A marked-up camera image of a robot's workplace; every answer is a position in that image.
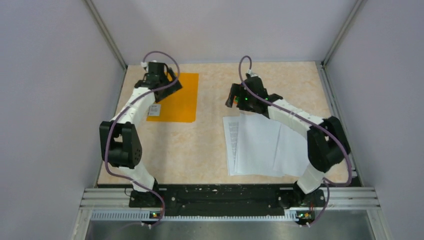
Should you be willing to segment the orange plastic clip folder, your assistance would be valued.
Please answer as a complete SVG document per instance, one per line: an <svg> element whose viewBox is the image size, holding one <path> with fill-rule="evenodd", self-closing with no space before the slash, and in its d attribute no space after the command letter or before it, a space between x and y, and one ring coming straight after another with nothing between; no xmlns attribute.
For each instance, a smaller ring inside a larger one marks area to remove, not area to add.
<svg viewBox="0 0 424 240"><path fill-rule="evenodd" d="M199 74L182 73L182 89L153 104L148 112L148 122L192 123L196 120Z"/></svg>

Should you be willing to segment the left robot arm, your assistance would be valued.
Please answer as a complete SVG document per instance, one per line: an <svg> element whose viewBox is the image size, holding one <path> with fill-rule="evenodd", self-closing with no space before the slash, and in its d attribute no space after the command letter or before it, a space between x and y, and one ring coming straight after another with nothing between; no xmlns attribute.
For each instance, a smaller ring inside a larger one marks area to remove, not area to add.
<svg viewBox="0 0 424 240"><path fill-rule="evenodd" d="M142 163L137 126L154 104L181 90L182 85L177 73L166 63L151 61L141 65L146 73L134 85L127 103L116 116L99 126L101 156L110 175L131 181L130 207L163 208L157 180Z"/></svg>

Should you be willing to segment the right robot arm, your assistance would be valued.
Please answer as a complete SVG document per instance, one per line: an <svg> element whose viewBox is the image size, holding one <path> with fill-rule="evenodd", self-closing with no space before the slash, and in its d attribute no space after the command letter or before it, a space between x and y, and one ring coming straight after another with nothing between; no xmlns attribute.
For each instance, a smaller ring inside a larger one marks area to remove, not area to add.
<svg viewBox="0 0 424 240"><path fill-rule="evenodd" d="M231 85L225 105L280 122L306 139L309 164L293 184L288 207L294 204L307 206L321 184L327 183L326 173L342 161L347 164L345 185L351 184L351 148L342 122L337 117L319 117L295 107L276 93L268 94L262 79L254 74L247 74L241 83Z"/></svg>

